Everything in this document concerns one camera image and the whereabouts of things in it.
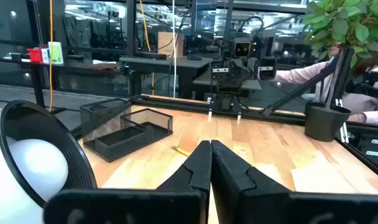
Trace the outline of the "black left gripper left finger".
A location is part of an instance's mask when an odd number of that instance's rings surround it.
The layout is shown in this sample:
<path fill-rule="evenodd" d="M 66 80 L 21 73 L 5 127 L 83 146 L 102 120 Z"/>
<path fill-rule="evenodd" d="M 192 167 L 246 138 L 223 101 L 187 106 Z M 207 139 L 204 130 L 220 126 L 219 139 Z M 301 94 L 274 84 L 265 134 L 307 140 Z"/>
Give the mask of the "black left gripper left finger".
<path fill-rule="evenodd" d="M 212 146 L 202 141 L 155 190 L 69 189 L 44 207 L 44 223 L 207 223 Z"/>

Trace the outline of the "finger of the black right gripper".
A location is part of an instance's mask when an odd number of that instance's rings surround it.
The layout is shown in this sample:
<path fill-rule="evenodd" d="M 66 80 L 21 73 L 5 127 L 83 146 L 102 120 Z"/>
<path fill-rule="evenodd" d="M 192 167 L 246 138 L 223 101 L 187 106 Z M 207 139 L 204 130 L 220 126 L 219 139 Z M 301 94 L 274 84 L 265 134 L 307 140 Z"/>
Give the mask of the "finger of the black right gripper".
<path fill-rule="evenodd" d="M 258 77 L 258 59 L 257 58 L 249 58 L 247 60 L 247 68 L 250 70 L 249 78 Z"/>
<path fill-rule="evenodd" d="M 232 59 L 229 62 L 229 72 L 232 78 L 238 82 L 244 82 L 250 78 L 250 69 L 244 65 L 242 59 Z"/>

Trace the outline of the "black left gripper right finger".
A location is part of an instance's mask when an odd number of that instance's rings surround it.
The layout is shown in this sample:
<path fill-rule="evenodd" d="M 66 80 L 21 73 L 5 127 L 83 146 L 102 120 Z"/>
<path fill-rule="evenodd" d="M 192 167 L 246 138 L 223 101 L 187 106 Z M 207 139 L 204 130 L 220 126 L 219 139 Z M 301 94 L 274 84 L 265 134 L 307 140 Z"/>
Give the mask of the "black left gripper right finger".
<path fill-rule="evenodd" d="M 220 141 L 211 145 L 221 223 L 378 223 L 378 195 L 293 192 Z"/>

